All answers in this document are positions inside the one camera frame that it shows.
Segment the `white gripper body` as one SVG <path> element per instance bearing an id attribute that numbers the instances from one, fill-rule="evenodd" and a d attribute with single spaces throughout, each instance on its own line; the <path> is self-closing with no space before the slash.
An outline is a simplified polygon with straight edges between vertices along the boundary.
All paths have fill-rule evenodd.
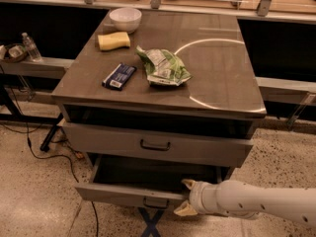
<path id="1" fill-rule="evenodd" d="M 217 185 L 193 181 L 190 187 L 189 201 L 198 214 L 217 212 L 216 188 Z"/>

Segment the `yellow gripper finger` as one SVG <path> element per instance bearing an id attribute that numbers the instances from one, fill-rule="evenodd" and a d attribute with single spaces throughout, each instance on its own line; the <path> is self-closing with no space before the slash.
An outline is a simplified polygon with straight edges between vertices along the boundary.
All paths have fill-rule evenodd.
<path id="1" fill-rule="evenodd" d="M 188 200 L 185 200 L 180 206 L 175 208 L 174 213 L 179 216 L 194 216 L 198 214 Z"/>
<path id="2" fill-rule="evenodd" d="M 184 184 L 190 191 L 194 188 L 196 185 L 196 181 L 192 179 L 182 179 L 181 183 Z"/>

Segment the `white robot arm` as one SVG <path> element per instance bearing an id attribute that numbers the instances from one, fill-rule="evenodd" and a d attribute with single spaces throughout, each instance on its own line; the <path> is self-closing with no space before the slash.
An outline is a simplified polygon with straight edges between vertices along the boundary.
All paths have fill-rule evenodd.
<path id="1" fill-rule="evenodd" d="M 260 188 L 228 180 L 211 184 L 189 179 L 182 183 L 190 190 L 174 213 L 179 216 L 220 214 L 256 219 L 266 213 L 309 227 L 316 226 L 316 190 L 295 188 Z"/>

